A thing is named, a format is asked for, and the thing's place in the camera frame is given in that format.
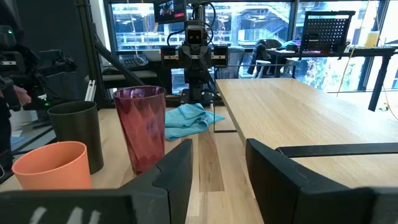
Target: black desk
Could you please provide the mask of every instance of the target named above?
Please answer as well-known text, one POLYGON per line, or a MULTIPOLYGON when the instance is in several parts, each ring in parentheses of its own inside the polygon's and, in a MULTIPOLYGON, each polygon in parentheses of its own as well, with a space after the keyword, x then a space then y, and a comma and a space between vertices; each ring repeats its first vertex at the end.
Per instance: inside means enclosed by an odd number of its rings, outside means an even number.
MULTIPOLYGON (((280 58, 297 58, 297 57, 349 57, 351 53, 290 53, 290 52, 283 52, 283 51, 277 51, 277 50, 269 50, 267 49, 266 52, 269 55, 273 55, 276 57, 275 63, 278 64, 278 60, 280 58)), ((382 56, 382 63, 381 67, 379 70, 379 74, 377 75, 376 78, 376 83, 374 84, 374 89, 371 97, 371 101, 369 102, 369 107, 368 109, 371 111, 376 110, 377 102, 379 101, 379 96, 380 92, 384 83, 384 79, 386 77, 387 73, 387 67, 388 63, 390 62, 391 57, 394 54, 397 54, 398 52, 388 52, 388 53, 380 53, 380 52, 375 52, 374 50, 361 50, 361 51, 354 51, 354 54, 352 57, 376 57, 376 56, 382 56)), ((275 69, 275 78, 280 77, 280 67, 276 67, 275 69)))

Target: chair back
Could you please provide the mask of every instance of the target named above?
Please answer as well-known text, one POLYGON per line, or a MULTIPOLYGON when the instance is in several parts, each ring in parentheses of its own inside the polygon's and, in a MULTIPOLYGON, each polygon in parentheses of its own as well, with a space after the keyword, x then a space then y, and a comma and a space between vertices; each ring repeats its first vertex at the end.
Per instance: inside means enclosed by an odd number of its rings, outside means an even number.
MULTIPOLYGON (((242 64, 244 57, 244 48, 233 46, 228 47, 228 65, 240 65, 242 64)), ((216 79, 223 78, 239 78, 239 69, 241 67, 226 67, 217 69, 215 75, 216 79)))

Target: plastic cup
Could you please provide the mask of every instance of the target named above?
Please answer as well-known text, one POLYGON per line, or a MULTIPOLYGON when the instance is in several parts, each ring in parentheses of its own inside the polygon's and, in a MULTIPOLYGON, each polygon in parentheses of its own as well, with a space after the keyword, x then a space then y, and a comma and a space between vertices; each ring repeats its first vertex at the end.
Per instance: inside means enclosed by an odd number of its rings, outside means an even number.
POLYGON ((87 148, 81 142, 56 142, 23 155, 12 171, 25 190, 90 189, 87 148))
POLYGON ((165 90, 132 87, 115 92, 113 98, 132 169, 140 174, 164 156, 165 90))
POLYGON ((90 173, 104 166, 100 124, 95 102, 73 101, 50 108, 47 113, 58 141, 78 141, 87 146, 90 173))

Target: red glass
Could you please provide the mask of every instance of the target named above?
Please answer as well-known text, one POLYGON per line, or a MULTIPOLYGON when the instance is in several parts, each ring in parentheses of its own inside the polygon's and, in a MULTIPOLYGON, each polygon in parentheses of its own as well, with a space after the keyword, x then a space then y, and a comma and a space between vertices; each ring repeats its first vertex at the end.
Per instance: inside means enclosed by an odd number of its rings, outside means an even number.
POLYGON ((132 169, 140 174, 164 156, 165 90, 138 86, 119 90, 113 98, 132 169))

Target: window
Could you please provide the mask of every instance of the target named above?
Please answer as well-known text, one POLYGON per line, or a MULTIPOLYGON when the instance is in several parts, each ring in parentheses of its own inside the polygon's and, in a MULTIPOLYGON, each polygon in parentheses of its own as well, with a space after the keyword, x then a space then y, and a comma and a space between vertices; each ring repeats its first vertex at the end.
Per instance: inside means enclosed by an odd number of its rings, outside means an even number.
MULTIPOLYGON (((152 3, 112 4, 113 23, 118 50, 160 49, 167 45, 171 32, 182 30, 183 22, 159 25, 155 30, 154 5, 152 3)), ((187 9, 188 16, 192 10, 187 9)), ((185 33, 173 35, 170 44, 185 40, 185 33)))
MULTIPOLYGON (((356 11, 349 25, 347 39, 353 44, 363 45, 376 19, 379 2, 371 1, 366 17, 367 1, 300 2, 298 5, 295 38, 301 39, 305 11, 356 11)), ((297 62, 297 79, 325 91, 338 91, 348 58, 303 58, 297 62)), ((348 65, 340 91, 357 90, 364 58, 352 58, 348 65)))
MULTIPOLYGON (((395 9, 398 7, 398 1, 391 1, 388 5, 386 19, 383 25, 383 30, 380 35, 379 45, 382 44, 398 44, 398 32, 396 31, 396 21, 398 14, 395 9)), ((381 57, 375 57, 372 65, 372 70, 369 76, 367 89, 372 90, 376 82, 377 74, 381 66, 381 57)), ((386 78, 384 80, 384 87, 386 89, 398 89, 398 55, 392 56, 388 68, 386 78)))
MULTIPOLYGON (((215 2, 214 44, 253 47, 259 39, 287 40, 290 3, 286 2, 215 2)), ((160 49, 169 33, 182 30, 183 23, 159 25, 155 29, 154 7, 151 3, 112 4, 113 22, 118 50, 160 49)), ((187 8, 188 17, 192 10, 187 8)), ((206 8, 206 21, 213 20, 213 10, 206 8)), ((185 34, 170 38, 177 45, 185 34)))
MULTIPOLYGON (((287 40, 290 3, 287 2, 214 2, 216 21, 214 44, 253 47, 259 39, 287 40)), ((206 7, 206 21, 213 20, 206 7)))

